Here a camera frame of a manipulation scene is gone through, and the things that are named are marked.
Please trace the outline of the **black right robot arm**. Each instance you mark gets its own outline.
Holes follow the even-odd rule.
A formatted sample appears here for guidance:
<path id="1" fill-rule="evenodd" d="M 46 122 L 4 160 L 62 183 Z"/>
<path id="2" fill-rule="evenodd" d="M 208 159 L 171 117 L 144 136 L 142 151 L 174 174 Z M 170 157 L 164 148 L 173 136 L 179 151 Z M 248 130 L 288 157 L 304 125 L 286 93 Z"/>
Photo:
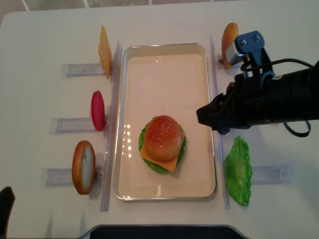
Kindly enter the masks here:
<path id="1" fill-rule="evenodd" d="M 271 74 L 262 79 L 260 70 L 286 62 L 307 68 L 281 75 L 278 79 Z M 200 124 L 226 134 L 232 128 L 248 129 L 253 125 L 319 118 L 318 65 L 286 58 L 261 66 L 246 62 L 241 70 L 253 74 L 251 77 L 236 75 L 226 94 L 219 94 L 199 108 L 196 113 Z"/>

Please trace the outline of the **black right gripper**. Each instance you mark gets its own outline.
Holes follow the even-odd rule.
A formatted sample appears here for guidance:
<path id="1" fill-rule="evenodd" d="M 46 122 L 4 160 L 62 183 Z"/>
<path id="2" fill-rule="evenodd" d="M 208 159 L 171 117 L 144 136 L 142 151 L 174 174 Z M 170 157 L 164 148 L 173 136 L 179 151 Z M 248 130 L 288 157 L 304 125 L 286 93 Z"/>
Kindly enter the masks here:
<path id="1" fill-rule="evenodd" d="M 276 123 L 276 90 L 276 79 L 270 78 L 260 86 L 258 79 L 238 74 L 225 95 L 217 95 L 196 111 L 198 122 L 221 135 L 226 135 L 230 128 Z"/>

